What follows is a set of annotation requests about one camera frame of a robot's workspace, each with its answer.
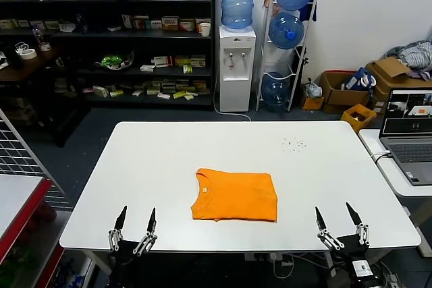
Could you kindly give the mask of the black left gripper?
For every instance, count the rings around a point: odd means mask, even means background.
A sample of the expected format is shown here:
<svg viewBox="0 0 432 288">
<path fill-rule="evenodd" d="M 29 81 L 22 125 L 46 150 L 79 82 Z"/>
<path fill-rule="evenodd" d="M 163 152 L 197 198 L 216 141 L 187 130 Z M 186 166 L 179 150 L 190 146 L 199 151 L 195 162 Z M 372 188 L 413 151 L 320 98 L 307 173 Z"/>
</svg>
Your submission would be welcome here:
<svg viewBox="0 0 432 288">
<path fill-rule="evenodd" d="M 109 240 L 109 255 L 108 261 L 110 266 L 115 266 L 118 262 L 128 263 L 135 260 L 141 255 L 150 252 L 151 248 L 157 240 L 155 235 L 156 221 L 156 208 L 153 208 L 151 216 L 148 221 L 146 234 L 140 242 L 123 240 L 122 229 L 126 219 L 127 206 L 124 206 L 119 216 L 115 220 L 113 229 L 108 232 Z"/>
</svg>

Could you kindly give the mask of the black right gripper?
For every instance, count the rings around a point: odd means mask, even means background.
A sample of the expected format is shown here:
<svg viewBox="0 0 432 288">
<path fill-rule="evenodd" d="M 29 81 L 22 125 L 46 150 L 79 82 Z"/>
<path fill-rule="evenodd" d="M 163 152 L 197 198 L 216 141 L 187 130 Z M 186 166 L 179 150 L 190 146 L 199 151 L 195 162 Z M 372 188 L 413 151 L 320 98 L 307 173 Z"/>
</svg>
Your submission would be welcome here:
<svg viewBox="0 0 432 288">
<path fill-rule="evenodd" d="M 365 260 L 369 248 L 369 226 L 364 223 L 359 214 L 346 202 L 346 208 L 356 226 L 356 234 L 334 237 L 327 229 L 325 221 L 318 209 L 315 207 L 316 222 L 318 226 L 317 237 L 329 249 L 334 250 L 331 254 L 341 258 L 344 262 Z"/>
</svg>

